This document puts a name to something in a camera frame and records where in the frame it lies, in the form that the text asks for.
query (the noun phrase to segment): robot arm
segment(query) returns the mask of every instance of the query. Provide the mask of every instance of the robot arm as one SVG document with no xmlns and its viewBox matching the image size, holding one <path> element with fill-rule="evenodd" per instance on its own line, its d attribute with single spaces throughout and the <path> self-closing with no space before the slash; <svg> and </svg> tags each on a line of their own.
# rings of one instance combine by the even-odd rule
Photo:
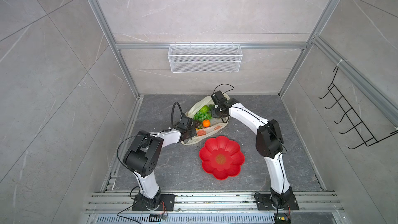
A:
<svg viewBox="0 0 398 224">
<path fill-rule="evenodd" d="M 215 103 L 212 117 L 233 117 L 256 133 L 256 149 L 266 161 L 271 177 L 271 198 L 276 208 L 283 208 L 293 196 L 283 167 L 283 139 L 278 122 L 262 118 L 246 109 L 235 99 L 227 100 L 221 91 L 211 95 Z M 153 173 L 160 150 L 169 144 L 196 136 L 193 119 L 181 115 L 173 128 L 158 133 L 140 131 L 124 157 L 124 163 L 137 177 L 139 195 L 150 210 L 160 201 L 160 188 Z"/>
</svg>

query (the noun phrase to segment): wire mesh basket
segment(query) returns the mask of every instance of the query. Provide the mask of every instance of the wire mesh basket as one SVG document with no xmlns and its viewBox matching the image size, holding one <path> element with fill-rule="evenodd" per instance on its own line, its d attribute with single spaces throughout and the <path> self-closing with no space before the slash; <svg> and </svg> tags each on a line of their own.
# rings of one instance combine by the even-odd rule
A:
<svg viewBox="0 0 398 224">
<path fill-rule="evenodd" d="M 173 73 L 238 72 L 242 50 L 238 44 L 174 44 L 168 58 Z"/>
</svg>

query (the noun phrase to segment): plastic bag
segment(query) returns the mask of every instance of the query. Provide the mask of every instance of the plastic bag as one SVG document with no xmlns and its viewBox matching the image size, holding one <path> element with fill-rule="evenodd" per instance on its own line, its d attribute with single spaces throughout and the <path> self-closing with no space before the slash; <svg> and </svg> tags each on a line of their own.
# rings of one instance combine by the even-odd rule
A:
<svg viewBox="0 0 398 224">
<path fill-rule="evenodd" d="M 226 97 L 226 99 L 229 100 L 228 95 L 224 94 L 224 97 Z M 199 101 L 195 105 L 193 105 L 193 107 L 188 112 L 186 112 L 185 115 L 187 117 L 193 118 L 195 116 L 195 113 L 197 111 L 199 111 L 203 106 L 211 105 L 211 104 L 214 104 L 213 100 L 211 99 L 210 96 L 206 96 L 201 101 Z M 206 128 L 197 130 L 196 131 L 197 136 L 183 141 L 182 144 L 185 144 L 185 145 L 196 144 L 197 142 L 201 141 L 202 139 L 210 137 L 210 136 L 214 135 L 216 132 L 218 132 L 219 130 L 221 130 L 222 128 L 226 127 L 227 123 L 218 123 L 211 127 L 206 127 Z"/>
</svg>

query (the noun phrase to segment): red flower-shaped bowl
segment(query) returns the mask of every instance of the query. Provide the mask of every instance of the red flower-shaped bowl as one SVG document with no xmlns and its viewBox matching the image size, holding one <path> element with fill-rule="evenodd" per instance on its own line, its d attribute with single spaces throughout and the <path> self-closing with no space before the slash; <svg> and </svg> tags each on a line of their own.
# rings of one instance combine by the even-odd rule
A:
<svg viewBox="0 0 398 224">
<path fill-rule="evenodd" d="M 200 150 L 199 157 L 202 159 L 203 170 L 218 180 L 236 177 L 245 162 L 239 144 L 225 136 L 209 138 Z"/>
</svg>

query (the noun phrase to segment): gray marble wall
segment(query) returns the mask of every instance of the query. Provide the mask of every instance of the gray marble wall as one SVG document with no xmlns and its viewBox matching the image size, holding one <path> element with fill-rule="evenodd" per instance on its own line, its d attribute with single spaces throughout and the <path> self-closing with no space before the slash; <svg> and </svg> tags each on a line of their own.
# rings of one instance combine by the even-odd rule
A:
<svg viewBox="0 0 398 224">
<path fill-rule="evenodd" d="M 352 223 L 397 222 L 397 166 L 395 150 L 398 136 L 393 136 L 370 147 L 359 145 L 362 140 L 352 130 L 352 125 L 338 105 L 327 110 L 335 102 L 328 91 L 335 65 L 316 47 L 306 57 L 302 67 L 288 88 L 284 102 L 300 136 L 321 175 L 327 190 L 334 190 L 348 213 Z M 395 131 L 394 125 L 373 105 L 370 100 L 342 73 L 338 72 L 335 84 L 354 110 L 380 140 Z M 341 100 L 347 111 L 348 104 Z M 354 124 L 359 119 L 351 111 Z M 362 124 L 358 126 L 364 139 L 370 133 Z"/>
<path fill-rule="evenodd" d="M 244 49 L 237 73 L 172 73 L 167 49 L 122 50 L 138 90 L 144 94 L 206 94 L 229 83 L 234 93 L 276 94 L 300 49 Z"/>
<path fill-rule="evenodd" d="M 321 33 L 398 104 L 397 0 L 341 0 Z"/>
<path fill-rule="evenodd" d="M 0 0 L 0 222 L 76 223 L 134 98 L 87 0 Z"/>
<path fill-rule="evenodd" d="M 118 42 L 306 41 L 328 0 L 99 0 Z"/>
</svg>

